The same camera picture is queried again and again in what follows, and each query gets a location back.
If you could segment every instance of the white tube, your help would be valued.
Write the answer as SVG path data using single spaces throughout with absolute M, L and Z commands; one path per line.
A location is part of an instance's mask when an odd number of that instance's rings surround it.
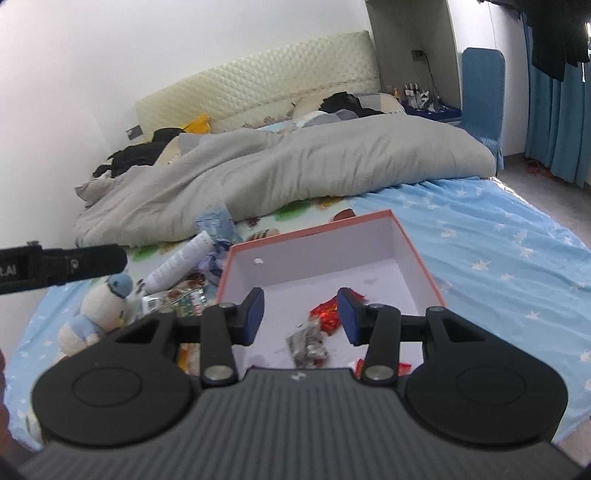
M 152 295 L 152 293 L 168 290 L 195 268 L 207 254 L 213 252 L 214 245 L 214 241 L 207 232 L 201 232 L 146 277 L 144 291 Z

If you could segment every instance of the upholstered headboard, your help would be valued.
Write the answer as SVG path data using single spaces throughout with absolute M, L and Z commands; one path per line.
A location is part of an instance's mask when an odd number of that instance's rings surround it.
M 311 94 L 379 91 L 374 45 L 367 31 L 275 48 L 192 75 L 135 104 L 146 138 L 181 127 L 201 113 L 212 132 L 253 128 L 290 117 Z

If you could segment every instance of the metal screw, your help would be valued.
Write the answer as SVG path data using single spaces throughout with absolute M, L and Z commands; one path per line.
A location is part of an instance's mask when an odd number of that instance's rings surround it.
M 387 365 L 372 365 L 365 370 L 365 376 L 377 382 L 390 380 L 394 376 L 394 370 Z
M 213 382 L 219 382 L 222 380 L 227 380 L 234 374 L 234 370 L 232 370 L 227 365 L 212 365 L 205 369 L 203 375 L 205 375 L 208 379 Z

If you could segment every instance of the blue hat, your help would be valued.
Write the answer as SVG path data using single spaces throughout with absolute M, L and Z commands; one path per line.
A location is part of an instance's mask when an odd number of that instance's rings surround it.
M 127 273 L 111 275 L 107 280 L 109 289 L 118 297 L 124 299 L 134 289 L 134 281 Z

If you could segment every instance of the colorful pattern sheet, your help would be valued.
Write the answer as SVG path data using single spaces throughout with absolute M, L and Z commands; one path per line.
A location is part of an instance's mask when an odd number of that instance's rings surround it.
M 258 232 L 287 233 L 330 222 L 334 216 L 349 208 L 346 200 L 325 198 L 294 202 L 270 215 L 246 220 L 237 225 L 240 236 L 247 240 Z M 145 278 L 185 242 L 151 245 L 130 249 L 126 272 L 134 282 Z M 7 367 L 5 402 L 10 411 L 10 431 L 19 442 L 39 450 L 41 445 L 27 432 L 25 418 L 30 405 L 30 392 L 36 379 L 49 368 L 60 346 L 57 332 L 80 311 L 86 292 L 103 279 L 85 280 L 61 287 L 52 287 L 39 304 Z M 216 289 L 206 287 L 209 301 L 214 301 Z M 127 321 L 141 316 L 141 298 L 133 292 L 128 298 Z

